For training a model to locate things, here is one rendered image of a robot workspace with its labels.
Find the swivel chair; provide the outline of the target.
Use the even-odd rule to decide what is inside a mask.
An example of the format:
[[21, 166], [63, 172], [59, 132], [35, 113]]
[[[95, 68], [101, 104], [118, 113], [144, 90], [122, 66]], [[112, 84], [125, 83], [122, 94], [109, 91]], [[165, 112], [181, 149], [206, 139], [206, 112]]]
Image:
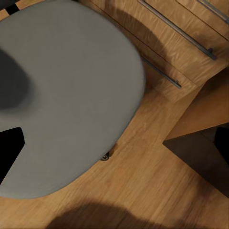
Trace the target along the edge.
[[33, 199], [78, 179], [109, 151], [135, 116], [146, 72], [114, 23], [79, 0], [19, 10], [0, 0], [0, 132], [20, 127], [25, 145], [0, 196]]

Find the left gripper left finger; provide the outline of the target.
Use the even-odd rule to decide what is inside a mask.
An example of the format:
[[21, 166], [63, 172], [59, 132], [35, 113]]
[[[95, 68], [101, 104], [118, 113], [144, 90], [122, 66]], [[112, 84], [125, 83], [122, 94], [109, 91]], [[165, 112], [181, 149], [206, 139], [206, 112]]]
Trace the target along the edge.
[[0, 184], [25, 145], [20, 127], [0, 132]]

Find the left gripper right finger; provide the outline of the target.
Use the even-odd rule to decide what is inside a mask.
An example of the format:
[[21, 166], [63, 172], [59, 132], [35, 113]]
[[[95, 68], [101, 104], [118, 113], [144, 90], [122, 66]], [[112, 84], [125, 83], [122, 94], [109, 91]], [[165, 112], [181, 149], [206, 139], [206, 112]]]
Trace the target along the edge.
[[224, 127], [218, 127], [214, 144], [218, 151], [221, 153], [227, 164], [229, 165], [229, 129]]

